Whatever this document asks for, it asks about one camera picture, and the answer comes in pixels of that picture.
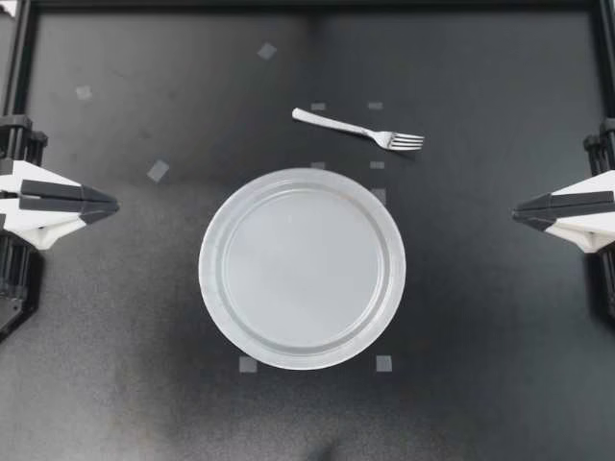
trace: white plastic plate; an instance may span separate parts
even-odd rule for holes
[[[380,336],[404,291],[406,256],[370,191],[298,168],[249,182],[220,207],[199,281],[209,315],[235,345],[263,363],[310,370]]]

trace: fork handle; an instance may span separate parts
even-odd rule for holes
[[[370,131],[366,128],[358,127],[357,125],[351,125],[350,123],[338,122],[327,117],[322,117],[314,113],[307,112],[299,108],[295,108],[292,111],[292,118],[300,120],[302,122],[311,123],[312,125],[318,125],[319,127],[332,128],[334,130],[340,130],[342,132],[349,132],[355,134],[362,134],[369,136]]]

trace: plate rim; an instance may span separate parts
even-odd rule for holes
[[[206,283],[206,280],[219,279],[215,276],[216,271],[211,270],[211,267],[215,266],[215,264],[206,263],[206,260],[210,259],[210,254],[216,255],[216,250],[219,250],[217,248],[218,246],[211,242],[216,240],[217,231],[219,233],[219,230],[223,230],[228,226],[224,225],[224,219],[230,211],[233,211],[233,207],[241,205],[246,199],[250,200],[250,197],[254,196],[255,191],[262,190],[267,185],[281,182],[293,182],[293,180],[297,181],[298,179],[301,179],[302,183],[312,182],[331,186],[335,190],[339,190],[340,193],[345,192],[345,190],[352,191],[352,195],[348,193],[343,193],[342,195],[347,199],[352,197],[353,200],[360,203],[366,212],[369,212],[371,219],[374,221],[375,225],[378,226],[384,237],[390,261],[389,283],[385,288],[382,302],[379,304],[379,307],[377,307],[380,312],[375,317],[375,320],[345,343],[322,353],[305,355],[286,354],[275,351],[257,341],[256,338],[249,335],[234,321],[233,316],[229,313],[229,309],[222,302],[217,286],[211,288],[209,282]],[[209,316],[222,334],[234,345],[254,359],[268,365],[288,370],[317,370],[344,362],[363,352],[373,344],[388,327],[397,312],[404,294],[406,285],[406,251],[403,239],[393,217],[381,201],[363,185],[346,176],[329,170],[288,168],[267,173],[245,183],[216,210],[208,224],[201,243],[198,260],[198,276],[201,296]]]

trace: black table surface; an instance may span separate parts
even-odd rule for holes
[[[589,176],[593,40],[577,11],[44,16],[44,166],[122,208],[45,254],[40,310],[0,345],[2,459],[613,459],[615,332],[583,256],[510,218]],[[291,120],[314,102],[425,149]],[[241,374],[201,299],[203,234],[248,180],[316,161],[386,189],[404,298],[344,364]]]

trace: fork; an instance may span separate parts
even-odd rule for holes
[[[319,127],[332,128],[341,132],[360,134],[371,137],[376,144],[388,151],[418,151],[423,147],[423,136],[402,134],[393,132],[373,132],[367,128],[358,127],[349,123],[338,122],[327,117],[316,115],[299,108],[292,111],[292,118],[302,122],[318,125]]]

